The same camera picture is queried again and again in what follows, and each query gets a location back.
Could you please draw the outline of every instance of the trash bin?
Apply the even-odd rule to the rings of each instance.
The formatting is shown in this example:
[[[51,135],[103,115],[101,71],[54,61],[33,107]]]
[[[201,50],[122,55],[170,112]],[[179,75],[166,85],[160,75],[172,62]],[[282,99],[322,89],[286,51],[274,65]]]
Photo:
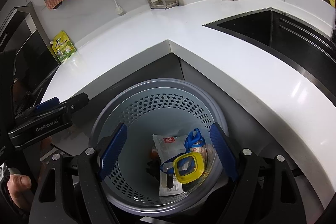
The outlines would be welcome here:
[[[200,201],[222,173],[209,131],[218,122],[228,134],[225,117],[214,99],[201,88],[178,79],[154,79],[139,83],[116,96],[100,113],[90,146],[113,133],[123,122],[127,141],[110,176],[102,182],[107,199],[118,208],[141,216],[165,216],[181,212]],[[183,193],[159,196],[159,182],[146,172],[153,134],[182,136],[194,128],[206,141],[208,159],[202,177],[183,185]]]

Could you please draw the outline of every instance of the barcode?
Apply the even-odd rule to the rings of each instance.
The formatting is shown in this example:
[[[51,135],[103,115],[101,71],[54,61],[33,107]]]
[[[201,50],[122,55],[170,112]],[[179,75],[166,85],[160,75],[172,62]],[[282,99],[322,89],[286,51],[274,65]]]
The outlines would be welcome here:
[[[172,191],[178,191],[179,190],[179,185],[178,184],[175,184],[174,185],[174,188],[171,188],[171,189],[169,189],[169,188],[165,188],[165,193],[169,193],[169,192],[172,192]]]

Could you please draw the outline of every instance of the blue gripper pad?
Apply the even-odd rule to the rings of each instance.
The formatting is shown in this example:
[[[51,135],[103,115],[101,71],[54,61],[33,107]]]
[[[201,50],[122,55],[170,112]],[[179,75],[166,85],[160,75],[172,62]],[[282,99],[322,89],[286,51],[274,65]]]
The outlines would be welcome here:
[[[236,181],[239,177],[237,170],[237,158],[231,151],[223,135],[225,135],[225,133],[219,124],[213,123],[210,127],[210,138],[212,144],[215,147],[225,173],[231,177],[233,181]]]
[[[40,113],[52,109],[53,107],[59,105],[59,99],[57,97],[51,98],[36,106],[35,113]]]
[[[113,170],[113,167],[127,139],[127,126],[123,123],[119,124],[112,136],[113,137],[110,143],[105,146],[105,149],[99,154],[100,168],[97,175],[100,181],[103,181]]]

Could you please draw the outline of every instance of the white countertop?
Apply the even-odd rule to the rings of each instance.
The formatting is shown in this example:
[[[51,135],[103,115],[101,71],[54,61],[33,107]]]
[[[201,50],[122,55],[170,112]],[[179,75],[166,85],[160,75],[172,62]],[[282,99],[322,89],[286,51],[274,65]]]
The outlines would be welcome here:
[[[93,98],[141,67],[175,53],[242,105],[304,172],[324,207],[336,190],[336,107],[310,81],[271,54],[204,24],[274,8],[331,33],[332,27],[280,0],[206,0],[147,10],[108,23],[57,70],[43,101],[86,92]]]

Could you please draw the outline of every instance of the metal paper towel holder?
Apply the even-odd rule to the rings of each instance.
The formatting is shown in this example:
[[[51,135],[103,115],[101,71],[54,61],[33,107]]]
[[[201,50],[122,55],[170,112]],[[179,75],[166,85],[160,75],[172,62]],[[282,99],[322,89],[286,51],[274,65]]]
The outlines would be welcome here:
[[[178,0],[158,0],[152,2],[151,0],[147,0],[151,9],[169,9],[171,7],[175,7],[179,5]]]

